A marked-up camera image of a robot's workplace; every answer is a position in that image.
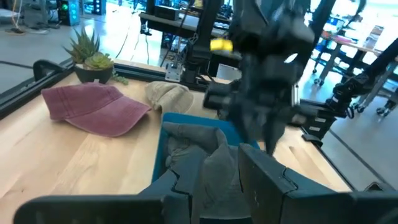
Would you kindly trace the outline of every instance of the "blue bin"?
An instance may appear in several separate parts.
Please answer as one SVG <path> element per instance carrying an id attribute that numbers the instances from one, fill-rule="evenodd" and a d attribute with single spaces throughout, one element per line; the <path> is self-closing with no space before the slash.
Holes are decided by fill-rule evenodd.
<path id="1" fill-rule="evenodd" d="M 227 121 L 221 121 L 210 118 L 201 118 L 186 114 L 166 113 L 163 115 L 162 122 L 171 122 L 177 124 L 199 124 L 210 127 L 218 127 L 224 132 L 228 144 L 230 146 L 238 146 L 240 143 L 242 143 L 242 139 L 239 137 L 239 134 L 237 133 L 235 128 Z M 166 139 L 167 139 L 167 133 L 162 128 L 160 130 L 159 143 L 157 145 L 155 167 L 154 167 L 154 172 L 152 173 L 152 183 L 155 182 L 166 171 L 165 160 L 166 157 L 168 156 L 167 150 L 164 147 L 166 144 Z M 256 141 L 252 142 L 251 146 L 260 149 Z"/>

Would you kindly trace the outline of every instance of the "concrete floor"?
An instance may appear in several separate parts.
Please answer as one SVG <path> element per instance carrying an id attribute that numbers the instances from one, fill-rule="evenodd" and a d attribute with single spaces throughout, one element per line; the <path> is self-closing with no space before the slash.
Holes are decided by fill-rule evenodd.
<path id="1" fill-rule="evenodd" d="M 113 9 L 105 16 L 87 16 L 81 20 L 80 26 L 87 32 L 96 31 L 101 38 L 101 49 L 116 57 L 123 46 L 118 58 L 147 63 L 145 36 L 139 35 L 140 22 L 137 14 L 131 16 L 131 10 Z M 11 36 L 0 32 L 0 61 L 32 65 L 38 59 L 61 62 L 68 58 L 68 54 L 61 46 L 69 45 L 69 38 L 73 36 L 71 27 L 62 26 L 59 30 L 51 30 L 47 35 L 26 34 Z M 149 64 L 158 65 L 162 33 L 152 30 L 152 36 L 147 37 L 149 43 Z M 335 83 L 341 76 L 330 73 L 325 85 L 321 88 L 313 85 L 313 79 L 319 74 L 312 74 L 314 62 L 309 61 L 305 73 L 300 81 L 302 98 L 324 101 L 330 96 Z M 0 65 L 0 93 L 32 77 L 31 70 L 25 68 Z M 218 77 L 235 79 L 240 77 L 236 69 L 221 66 Z M 376 98 L 367 110 L 355 119 L 339 119 L 332 127 L 331 133 L 323 140 L 323 152 L 331 158 L 341 173 L 359 190 L 365 189 L 371 182 L 382 178 L 398 189 L 398 169 L 395 150 L 395 129 L 398 123 L 398 112 L 393 111 L 388 117 L 380 119 L 375 113 L 377 107 L 385 103 L 385 99 Z"/>

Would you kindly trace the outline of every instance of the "pink cap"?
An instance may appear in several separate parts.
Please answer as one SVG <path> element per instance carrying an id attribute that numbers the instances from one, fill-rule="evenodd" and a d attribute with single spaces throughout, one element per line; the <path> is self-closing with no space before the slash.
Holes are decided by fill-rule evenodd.
<path id="1" fill-rule="evenodd" d="M 52 120 L 109 137 L 128 132 L 150 110 L 116 87 L 100 83 L 49 88 L 42 95 Z"/>

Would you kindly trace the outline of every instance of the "blue container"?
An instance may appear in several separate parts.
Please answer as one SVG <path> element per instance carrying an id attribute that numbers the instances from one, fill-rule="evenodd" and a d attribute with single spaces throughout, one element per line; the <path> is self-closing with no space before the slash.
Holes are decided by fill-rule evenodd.
<path id="1" fill-rule="evenodd" d="M 178 114 L 178 113 L 166 113 L 163 115 L 162 122 L 171 122 L 177 124 L 199 124 L 204 126 L 218 127 L 220 128 L 228 141 L 230 146 L 238 146 L 242 143 L 242 139 L 236 132 L 235 128 L 227 121 L 220 121 L 217 119 L 201 118 L 197 116 Z M 160 138 L 157 146 L 157 154 L 155 158 L 155 167 L 152 174 L 152 183 L 155 182 L 163 173 L 166 171 L 165 159 L 167 157 L 167 150 L 164 147 L 167 140 L 167 133 L 162 128 L 160 130 Z M 256 141 L 251 143 L 251 146 L 260 149 Z M 212 220 L 202 219 L 201 224 L 249 224 L 252 223 L 251 218 L 243 218 L 239 220 Z"/>

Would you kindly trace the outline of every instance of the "beige cap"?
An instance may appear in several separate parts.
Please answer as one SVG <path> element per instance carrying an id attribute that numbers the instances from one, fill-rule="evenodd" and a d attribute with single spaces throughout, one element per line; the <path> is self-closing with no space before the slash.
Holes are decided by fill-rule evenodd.
<path id="1" fill-rule="evenodd" d="M 151 82 L 145 94 L 154 110 L 216 118 L 216 111 L 203 108 L 203 93 L 190 91 L 178 83 Z"/>

